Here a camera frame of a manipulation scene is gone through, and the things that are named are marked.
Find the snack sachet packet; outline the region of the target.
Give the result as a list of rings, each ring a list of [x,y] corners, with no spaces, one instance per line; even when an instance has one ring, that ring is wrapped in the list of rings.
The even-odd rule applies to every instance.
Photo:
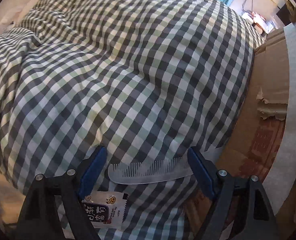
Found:
[[[128,194],[94,191],[83,200],[83,207],[94,228],[120,229],[123,223]]]

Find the white plastic comb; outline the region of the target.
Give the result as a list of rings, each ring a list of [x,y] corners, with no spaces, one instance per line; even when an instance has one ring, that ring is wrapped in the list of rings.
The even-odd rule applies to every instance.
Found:
[[[110,164],[108,167],[109,179],[123,185],[161,183],[192,174],[186,156],[151,163]]]

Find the brown cardboard box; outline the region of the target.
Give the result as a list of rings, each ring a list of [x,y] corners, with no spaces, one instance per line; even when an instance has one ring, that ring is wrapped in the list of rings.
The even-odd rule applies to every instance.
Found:
[[[296,7],[290,23],[271,32],[255,52],[247,96],[217,169],[233,177],[256,175],[276,218],[279,239],[296,239]],[[237,208],[233,198],[219,239],[229,239]],[[194,237],[211,200],[199,188],[186,210]]]

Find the checkered bed blanket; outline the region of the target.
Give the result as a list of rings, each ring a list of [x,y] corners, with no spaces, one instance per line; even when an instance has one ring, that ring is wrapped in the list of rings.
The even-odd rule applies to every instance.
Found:
[[[0,34],[0,172],[21,193],[225,145],[264,38],[219,0],[38,0]]]

